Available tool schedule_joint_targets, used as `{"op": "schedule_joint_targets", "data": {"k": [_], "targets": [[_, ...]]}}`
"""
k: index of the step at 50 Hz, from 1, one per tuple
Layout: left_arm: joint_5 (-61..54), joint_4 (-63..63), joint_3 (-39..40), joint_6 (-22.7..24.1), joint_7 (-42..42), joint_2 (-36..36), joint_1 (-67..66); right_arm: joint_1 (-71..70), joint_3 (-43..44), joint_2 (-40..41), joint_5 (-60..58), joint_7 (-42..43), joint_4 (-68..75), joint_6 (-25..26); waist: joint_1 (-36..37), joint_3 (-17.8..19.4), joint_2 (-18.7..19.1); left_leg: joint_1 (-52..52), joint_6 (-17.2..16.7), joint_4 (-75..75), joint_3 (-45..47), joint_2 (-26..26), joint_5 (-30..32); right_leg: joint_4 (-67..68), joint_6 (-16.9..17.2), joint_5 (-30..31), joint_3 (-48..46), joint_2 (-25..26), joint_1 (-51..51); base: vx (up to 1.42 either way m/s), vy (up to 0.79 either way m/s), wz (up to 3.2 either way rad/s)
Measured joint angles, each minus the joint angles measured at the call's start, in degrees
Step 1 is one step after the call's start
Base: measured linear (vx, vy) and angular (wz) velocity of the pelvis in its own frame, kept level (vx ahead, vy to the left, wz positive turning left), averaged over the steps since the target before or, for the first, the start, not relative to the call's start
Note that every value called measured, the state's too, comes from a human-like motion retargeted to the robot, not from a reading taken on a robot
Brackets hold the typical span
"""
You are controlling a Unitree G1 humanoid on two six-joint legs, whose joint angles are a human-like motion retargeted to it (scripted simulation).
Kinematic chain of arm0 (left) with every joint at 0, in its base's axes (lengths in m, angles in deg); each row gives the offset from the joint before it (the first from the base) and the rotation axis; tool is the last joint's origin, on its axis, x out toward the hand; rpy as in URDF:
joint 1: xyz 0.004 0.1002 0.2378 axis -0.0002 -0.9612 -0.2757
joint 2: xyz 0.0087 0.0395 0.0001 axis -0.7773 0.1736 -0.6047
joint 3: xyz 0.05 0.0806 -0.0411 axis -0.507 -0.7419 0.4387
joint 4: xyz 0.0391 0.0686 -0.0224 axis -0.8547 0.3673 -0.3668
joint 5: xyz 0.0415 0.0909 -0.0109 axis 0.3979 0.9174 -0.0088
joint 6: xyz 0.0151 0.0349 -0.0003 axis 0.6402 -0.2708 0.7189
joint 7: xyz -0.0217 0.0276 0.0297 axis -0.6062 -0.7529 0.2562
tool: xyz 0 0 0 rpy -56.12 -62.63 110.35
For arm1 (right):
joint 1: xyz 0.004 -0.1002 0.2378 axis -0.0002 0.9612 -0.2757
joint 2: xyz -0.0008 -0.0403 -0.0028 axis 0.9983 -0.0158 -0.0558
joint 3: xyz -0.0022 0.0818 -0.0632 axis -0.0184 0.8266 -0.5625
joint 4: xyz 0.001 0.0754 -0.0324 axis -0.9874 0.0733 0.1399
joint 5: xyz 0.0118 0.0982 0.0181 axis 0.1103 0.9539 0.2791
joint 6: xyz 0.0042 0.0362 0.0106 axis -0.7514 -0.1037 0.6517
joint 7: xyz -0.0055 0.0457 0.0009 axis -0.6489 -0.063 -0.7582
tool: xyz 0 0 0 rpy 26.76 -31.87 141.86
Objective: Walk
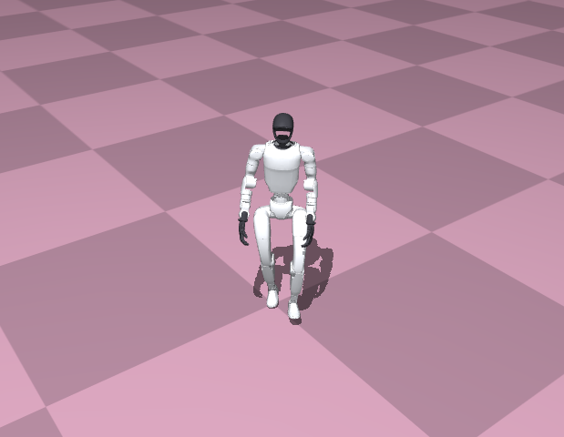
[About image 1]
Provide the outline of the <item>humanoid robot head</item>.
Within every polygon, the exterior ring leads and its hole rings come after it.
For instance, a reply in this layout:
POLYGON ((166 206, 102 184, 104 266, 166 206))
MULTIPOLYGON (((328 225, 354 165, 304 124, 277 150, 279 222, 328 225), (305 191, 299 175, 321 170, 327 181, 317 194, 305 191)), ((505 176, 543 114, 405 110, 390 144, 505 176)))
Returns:
POLYGON ((274 144, 274 146, 276 148, 281 149, 281 150, 285 150, 285 149, 288 149, 289 147, 291 147, 291 144, 289 146, 286 146, 286 144, 289 143, 289 142, 293 144, 293 142, 290 141, 290 139, 292 137, 292 132, 293 132, 293 119, 289 114, 286 114, 286 113, 278 114, 273 120, 272 130, 273 130, 273 135, 276 139, 276 140, 272 141, 272 143, 274 143, 276 141, 277 141, 277 143, 279 143, 279 146, 274 144), (278 137, 277 137, 275 131, 288 131, 288 132, 291 132, 291 133, 290 133, 289 136, 278 135, 278 137))

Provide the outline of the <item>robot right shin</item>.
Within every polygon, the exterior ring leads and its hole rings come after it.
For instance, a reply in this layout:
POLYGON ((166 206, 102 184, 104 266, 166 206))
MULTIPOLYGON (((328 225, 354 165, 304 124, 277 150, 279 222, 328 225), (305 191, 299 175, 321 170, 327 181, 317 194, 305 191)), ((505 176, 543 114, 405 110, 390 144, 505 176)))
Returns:
POLYGON ((270 268, 268 266, 264 267, 261 264, 261 272, 265 282, 268 283, 269 290, 273 288, 273 290, 275 291, 275 282, 274 282, 275 267, 274 266, 273 267, 271 266, 270 268))

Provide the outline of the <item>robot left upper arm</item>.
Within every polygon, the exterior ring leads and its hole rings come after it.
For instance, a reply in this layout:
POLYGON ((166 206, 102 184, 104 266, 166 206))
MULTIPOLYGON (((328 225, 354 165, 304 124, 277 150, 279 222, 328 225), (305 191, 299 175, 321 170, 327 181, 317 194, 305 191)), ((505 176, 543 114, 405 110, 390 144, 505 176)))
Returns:
POLYGON ((316 180, 316 162, 314 150, 311 147, 300 146, 301 159, 303 160, 307 179, 303 187, 307 191, 313 191, 313 182, 316 180))

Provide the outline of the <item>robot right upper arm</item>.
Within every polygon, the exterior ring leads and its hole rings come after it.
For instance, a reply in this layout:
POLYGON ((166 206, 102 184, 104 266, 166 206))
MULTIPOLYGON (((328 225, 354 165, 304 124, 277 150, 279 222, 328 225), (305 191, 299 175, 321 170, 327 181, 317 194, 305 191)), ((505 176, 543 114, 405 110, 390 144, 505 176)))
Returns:
POLYGON ((245 168, 246 188, 255 188, 257 178, 254 177, 259 160, 263 157, 265 144, 254 145, 251 147, 250 154, 245 168))

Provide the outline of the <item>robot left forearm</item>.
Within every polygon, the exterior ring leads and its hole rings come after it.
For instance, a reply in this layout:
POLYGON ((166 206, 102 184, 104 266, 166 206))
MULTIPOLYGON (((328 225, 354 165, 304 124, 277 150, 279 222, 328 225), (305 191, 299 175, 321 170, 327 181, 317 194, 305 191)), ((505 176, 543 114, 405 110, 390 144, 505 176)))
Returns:
POLYGON ((317 208, 317 198, 318 198, 318 183, 317 180, 313 182, 313 192, 306 193, 306 215, 305 219, 307 219, 308 214, 313 215, 313 222, 316 220, 316 208, 317 208))

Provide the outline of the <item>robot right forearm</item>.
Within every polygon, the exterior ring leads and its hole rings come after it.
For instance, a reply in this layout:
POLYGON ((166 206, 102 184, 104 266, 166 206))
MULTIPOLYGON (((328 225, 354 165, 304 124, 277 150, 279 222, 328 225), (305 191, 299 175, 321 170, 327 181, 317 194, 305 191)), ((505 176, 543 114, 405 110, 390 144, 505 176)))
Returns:
POLYGON ((249 209, 251 207, 251 195, 252 191, 250 189, 245 189, 246 187, 246 177, 243 178, 241 184, 241 202, 240 202, 240 212, 239 217, 241 218, 241 213, 246 211, 248 213, 248 217, 250 216, 249 209))

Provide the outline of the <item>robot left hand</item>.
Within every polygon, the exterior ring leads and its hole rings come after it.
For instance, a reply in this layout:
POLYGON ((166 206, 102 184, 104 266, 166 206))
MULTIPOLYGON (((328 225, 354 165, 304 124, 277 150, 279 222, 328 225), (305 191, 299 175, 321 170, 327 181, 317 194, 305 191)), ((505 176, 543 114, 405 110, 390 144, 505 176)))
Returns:
POLYGON ((306 236, 303 238, 303 240, 307 241, 305 242, 304 245, 301 245, 302 248, 306 248, 307 246, 309 246, 312 242, 313 239, 313 233, 314 233, 314 225, 316 224, 315 222, 313 222, 313 215, 312 214, 308 214, 307 215, 307 219, 306 219, 306 224, 308 225, 308 229, 307 229, 307 234, 306 236))

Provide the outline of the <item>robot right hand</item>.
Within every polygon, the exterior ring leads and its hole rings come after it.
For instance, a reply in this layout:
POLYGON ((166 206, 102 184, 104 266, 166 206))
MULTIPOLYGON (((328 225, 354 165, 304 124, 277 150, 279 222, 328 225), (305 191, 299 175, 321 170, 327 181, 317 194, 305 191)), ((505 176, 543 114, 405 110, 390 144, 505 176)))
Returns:
POLYGON ((247 243, 244 240, 244 237, 248 238, 246 233, 245 233, 245 222, 248 221, 248 213, 246 211, 243 211, 241 213, 241 218, 238 218, 238 221, 240 222, 239 223, 240 240, 244 245, 249 246, 249 243, 247 243))

